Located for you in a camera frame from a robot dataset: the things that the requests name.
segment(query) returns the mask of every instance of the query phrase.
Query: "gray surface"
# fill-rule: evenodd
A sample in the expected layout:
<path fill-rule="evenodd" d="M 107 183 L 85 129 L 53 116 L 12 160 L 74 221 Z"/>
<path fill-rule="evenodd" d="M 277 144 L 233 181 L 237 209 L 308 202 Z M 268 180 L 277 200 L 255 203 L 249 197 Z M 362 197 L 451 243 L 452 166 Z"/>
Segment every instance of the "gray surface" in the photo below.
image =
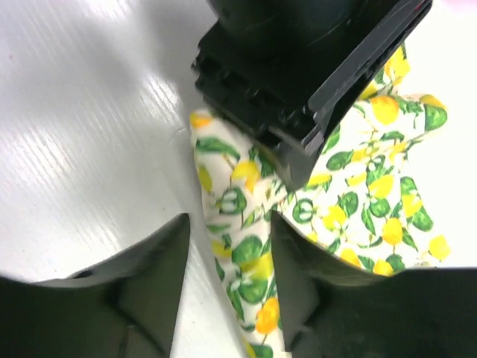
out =
<path fill-rule="evenodd" d="M 184 130 L 212 22 L 205 0 L 0 0 L 0 271 L 65 277 L 190 212 L 181 358 L 239 356 Z"/>

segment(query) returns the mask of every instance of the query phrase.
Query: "white cloth with lemon print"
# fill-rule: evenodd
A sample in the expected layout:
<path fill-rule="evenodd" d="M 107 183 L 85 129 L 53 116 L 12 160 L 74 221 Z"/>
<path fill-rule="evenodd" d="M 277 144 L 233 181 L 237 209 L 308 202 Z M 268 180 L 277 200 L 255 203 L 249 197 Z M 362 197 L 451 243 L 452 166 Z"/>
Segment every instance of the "white cloth with lemon print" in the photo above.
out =
<path fill-rule="evenodd" d="M 328 139 L 309 183 L 287 192 L 250 139 L 209 110 L 191 115 L 203 211 L 218 276 L 251 358 L 284 353 L 271 258 L 270 214 L 360 269 L 391 275 L 439 266 L 449 245 L 406 163 L 447 121 L 432 95 L 397 91 L 409 66 L 400 47 Z"/>

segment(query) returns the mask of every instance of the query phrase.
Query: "cloth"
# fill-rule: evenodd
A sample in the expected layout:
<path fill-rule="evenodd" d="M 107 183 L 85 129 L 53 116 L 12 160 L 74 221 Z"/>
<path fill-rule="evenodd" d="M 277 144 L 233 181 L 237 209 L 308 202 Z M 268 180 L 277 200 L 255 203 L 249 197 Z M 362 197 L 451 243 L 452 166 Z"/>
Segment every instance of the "cloth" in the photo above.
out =
<path fill-rule="evenodd" d="M 446 108 L 403 95 L 402 45 L 328 138 L 310 181 L 287 192 L 250 138 L 211 110 L 190 117 L 195 163 L 218 276 L 250 358 L 284 354 L 271 256 L 276 210 L 309 241 L 374 274 L 438 267 L 450 246 L 409 172 L 412 148 L 438 133 Z"/>

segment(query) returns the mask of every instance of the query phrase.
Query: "white surface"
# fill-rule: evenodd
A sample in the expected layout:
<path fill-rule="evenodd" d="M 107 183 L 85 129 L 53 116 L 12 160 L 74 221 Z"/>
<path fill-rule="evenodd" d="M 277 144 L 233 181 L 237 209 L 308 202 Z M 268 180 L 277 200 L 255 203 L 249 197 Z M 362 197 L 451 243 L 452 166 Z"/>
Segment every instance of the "white surface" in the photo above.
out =
<path fill-rule="evenodd" d="M 435 92 L 452 111 L 435 155 L 413 152 L 428 178 L 417 184 L 435 221 L 462 242 L 473 239 L 476 199 L 476 15 L 438 1 L 408 41 L 410 90 Z M 240 357 L 210 280 L 184 130 L 202 105 L 189 65 L 212 22 L 205 0 L 0 0 L 0 271 L 64 277 L 190 212 L 174 358 Z M 443 164 L 464 177 L 456 182 Z"/>

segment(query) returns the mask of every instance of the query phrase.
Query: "floral cloth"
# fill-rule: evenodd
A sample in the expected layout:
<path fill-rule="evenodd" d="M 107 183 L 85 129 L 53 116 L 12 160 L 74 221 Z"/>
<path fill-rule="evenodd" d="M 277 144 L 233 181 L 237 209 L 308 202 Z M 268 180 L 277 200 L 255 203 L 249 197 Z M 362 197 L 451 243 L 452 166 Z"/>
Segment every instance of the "floral cloth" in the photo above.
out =
<path fill-rule="evenodd" d="M 432 95 L 398 92 L 408 71 L 401 46 L 334 130 L 310 181 L 296 192 L 287 192 L 235 127 L 210 110 L 191 115 L 215 265 L 250 358 L 283 357 L 285 350 L 269 240 L 272 210 L 330 254 L 374 274 L 439 266 L 449 255 L 406 169 L 412 148 L 445 125 L 447 111 Z"/>

